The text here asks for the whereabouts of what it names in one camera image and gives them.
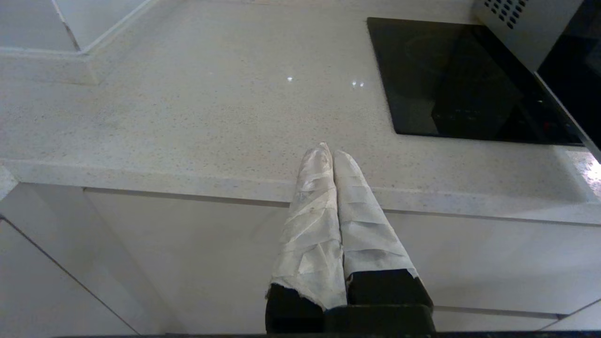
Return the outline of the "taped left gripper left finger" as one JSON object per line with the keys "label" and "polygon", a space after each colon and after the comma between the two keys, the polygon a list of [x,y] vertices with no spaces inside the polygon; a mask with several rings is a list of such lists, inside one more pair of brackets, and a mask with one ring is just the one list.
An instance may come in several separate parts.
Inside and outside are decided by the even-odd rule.
{"label": "taped left gripper left finger", "polygon": [[347,306],[333,159],[326,143],[302,158],[266,295],[268,334],[323,332]]}

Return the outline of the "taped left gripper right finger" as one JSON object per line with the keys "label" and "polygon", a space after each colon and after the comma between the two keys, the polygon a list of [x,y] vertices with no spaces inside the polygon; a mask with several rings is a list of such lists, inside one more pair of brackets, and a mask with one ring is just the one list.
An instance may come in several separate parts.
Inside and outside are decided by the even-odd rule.
{"label": "taped left gripper right finger", "polygon": [[350,154],[336,151],[333,172],[350,304],[432,308],[417,269],[357,162]]}

